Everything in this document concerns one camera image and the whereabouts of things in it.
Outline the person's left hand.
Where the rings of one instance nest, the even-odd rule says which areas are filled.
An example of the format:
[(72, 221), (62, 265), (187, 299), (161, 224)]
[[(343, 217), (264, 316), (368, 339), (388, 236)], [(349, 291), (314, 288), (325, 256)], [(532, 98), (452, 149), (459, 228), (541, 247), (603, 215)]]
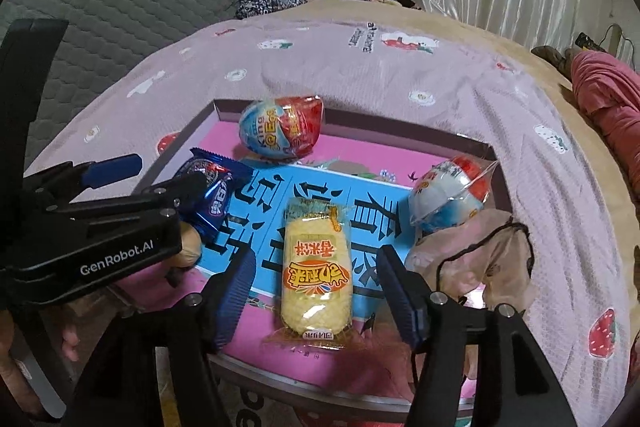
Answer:
[(58, 423), (77, 381), (80, 339), (62, 307), (38, 311), (29, 339), (8, 310), (1, 312), (1, 380), (20, 409), (37, 421)]

